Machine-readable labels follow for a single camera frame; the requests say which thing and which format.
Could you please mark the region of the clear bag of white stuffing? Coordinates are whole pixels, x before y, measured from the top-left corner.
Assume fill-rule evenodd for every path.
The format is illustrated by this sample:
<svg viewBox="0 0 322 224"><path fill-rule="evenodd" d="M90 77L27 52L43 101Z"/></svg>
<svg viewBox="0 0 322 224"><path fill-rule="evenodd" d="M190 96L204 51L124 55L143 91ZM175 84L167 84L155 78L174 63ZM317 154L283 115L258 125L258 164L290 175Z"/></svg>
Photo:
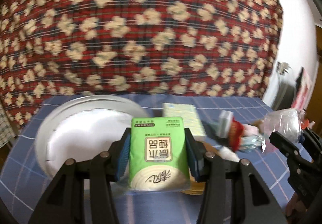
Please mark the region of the clear bag of white stuffing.
<svg viewBox="0 0 322 224"><path fill-rule="evenodd" d="M262 153L270 153L275 149L269 140L273 132L280 133L292 143L298 143L302 136L300 112L294 108L269 112L259 120L258 128L264 137Z"/></svg>

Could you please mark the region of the green tissue pack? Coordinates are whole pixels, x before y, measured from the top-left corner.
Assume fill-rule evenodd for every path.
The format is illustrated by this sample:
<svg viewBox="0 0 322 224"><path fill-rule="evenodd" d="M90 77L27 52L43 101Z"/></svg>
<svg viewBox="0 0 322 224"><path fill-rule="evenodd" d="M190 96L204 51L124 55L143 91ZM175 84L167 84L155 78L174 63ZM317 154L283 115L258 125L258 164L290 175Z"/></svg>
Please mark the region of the green tissue pack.
<svg viewBox="0 0 322 224"><path fill-rule="evenodd" d="M142 192L190 186L181 117L132 119L128 183L132 190Z"/></svg>

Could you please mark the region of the fluffy pink soft item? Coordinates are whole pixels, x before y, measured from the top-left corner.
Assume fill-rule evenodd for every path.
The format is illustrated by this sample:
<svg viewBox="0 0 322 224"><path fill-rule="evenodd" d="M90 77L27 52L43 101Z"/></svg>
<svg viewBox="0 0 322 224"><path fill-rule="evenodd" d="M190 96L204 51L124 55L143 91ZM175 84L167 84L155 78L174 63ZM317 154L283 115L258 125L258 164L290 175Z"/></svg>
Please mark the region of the fluffy pink soft item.
<svg viewBox="0 0 322 224"><path fill-rule="evenodd" d="M257 136L260 134L258 127L249 124L243 124L244 136Z"/></svg>

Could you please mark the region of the pink white plastic bag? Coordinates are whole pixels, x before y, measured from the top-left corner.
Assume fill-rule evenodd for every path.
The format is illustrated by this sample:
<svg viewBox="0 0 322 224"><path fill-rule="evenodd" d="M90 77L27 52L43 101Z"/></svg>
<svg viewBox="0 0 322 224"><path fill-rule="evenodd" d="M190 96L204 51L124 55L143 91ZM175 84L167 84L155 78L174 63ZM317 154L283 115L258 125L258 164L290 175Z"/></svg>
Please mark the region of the pink white plastic bag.
<svg viewBox="0 0 322 224"><path fill-rule="evenodd" d="M302 67L296 79L296 95L292 107L297 110L305 109L305 103L311 90L312 81L309 74Z"/></svg>

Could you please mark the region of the light blue wipes packet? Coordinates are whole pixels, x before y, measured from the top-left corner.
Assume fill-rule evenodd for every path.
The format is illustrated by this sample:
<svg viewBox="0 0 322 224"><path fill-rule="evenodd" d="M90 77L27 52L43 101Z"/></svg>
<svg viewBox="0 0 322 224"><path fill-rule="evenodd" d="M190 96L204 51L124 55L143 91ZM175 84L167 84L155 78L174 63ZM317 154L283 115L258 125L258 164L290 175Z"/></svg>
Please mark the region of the light blue wipes packet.
<svg viewBox="0 0 322 224"><path fill-rule="evenodd" d="M261 149L265 143L261 135L252 135L241 138L240 150Z"/></svg>

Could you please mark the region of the red gold embroidered pouch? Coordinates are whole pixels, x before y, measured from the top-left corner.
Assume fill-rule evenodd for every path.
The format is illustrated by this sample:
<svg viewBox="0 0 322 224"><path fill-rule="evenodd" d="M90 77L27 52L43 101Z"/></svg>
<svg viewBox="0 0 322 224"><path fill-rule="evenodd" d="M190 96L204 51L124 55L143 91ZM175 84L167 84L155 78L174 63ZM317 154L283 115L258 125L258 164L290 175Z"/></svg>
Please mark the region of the red gold embroidered pouch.
<svg viewBox="0 0 322 224"><path fill-rule="evenodd" d="M240 147L241 138L244 135L244 126L234 118L232 119L232 123L230 126L230 130L228 133L228 142L229 147L233 152L237 151Z"/></svg>

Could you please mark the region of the white black striped eraser block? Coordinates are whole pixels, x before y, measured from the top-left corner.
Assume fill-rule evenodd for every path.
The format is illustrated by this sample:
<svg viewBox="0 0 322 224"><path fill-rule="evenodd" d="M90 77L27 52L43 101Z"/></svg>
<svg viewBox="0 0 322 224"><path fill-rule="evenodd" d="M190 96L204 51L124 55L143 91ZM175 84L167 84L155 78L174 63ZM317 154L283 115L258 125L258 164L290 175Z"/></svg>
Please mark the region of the white black striped eraser block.
<svg viewBox="0 0 322 224"><path fill-rule="evenodd" d="M230 111L221 111L218 117L217 136L222 139L228 137L234 114Z"/></svg>

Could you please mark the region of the yellow patterned tissue box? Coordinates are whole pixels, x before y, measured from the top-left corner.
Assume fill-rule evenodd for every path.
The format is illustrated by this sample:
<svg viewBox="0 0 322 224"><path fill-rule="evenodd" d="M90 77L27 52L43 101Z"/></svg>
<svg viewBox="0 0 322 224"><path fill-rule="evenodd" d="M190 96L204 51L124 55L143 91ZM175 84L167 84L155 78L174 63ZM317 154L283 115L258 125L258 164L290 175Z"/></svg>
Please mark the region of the yellow patterned tissue box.
<svg viewBox="0 0 322 224"><path fill-rule="evenodd" d="M189 128L196 140L206 137L204 126L194 105L163 103L163 115L165 117L181 117L185 128Z"/></svg>

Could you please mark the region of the red plaid bear blanket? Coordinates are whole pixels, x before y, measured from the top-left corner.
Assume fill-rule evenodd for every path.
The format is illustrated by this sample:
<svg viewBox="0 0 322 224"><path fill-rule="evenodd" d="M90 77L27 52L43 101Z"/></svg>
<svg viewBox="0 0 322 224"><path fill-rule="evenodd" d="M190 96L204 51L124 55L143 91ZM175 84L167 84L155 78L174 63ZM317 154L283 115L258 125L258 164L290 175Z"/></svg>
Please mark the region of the red plaid bear blanket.
<svg viewBox="0 0 322 224"><path fill-rule="evenodd" d="M262 97L279 0L3 0L1 104L19 128L76 94Z"/></svg>

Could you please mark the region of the white wall charger plug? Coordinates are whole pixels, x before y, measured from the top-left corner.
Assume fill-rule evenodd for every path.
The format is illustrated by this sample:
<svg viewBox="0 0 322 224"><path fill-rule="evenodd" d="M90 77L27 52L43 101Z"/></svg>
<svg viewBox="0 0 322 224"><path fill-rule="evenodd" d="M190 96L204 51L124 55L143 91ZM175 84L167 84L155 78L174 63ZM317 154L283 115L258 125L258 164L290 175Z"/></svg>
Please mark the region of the white wall charger plug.
<svg viewBox="0 0 322 224"><path fill-rule="evenodd" d="M286 62L277 62L276 66L276 73L278 75L284 75L285 73L288 73L289 70L289 64Z"/></svg>

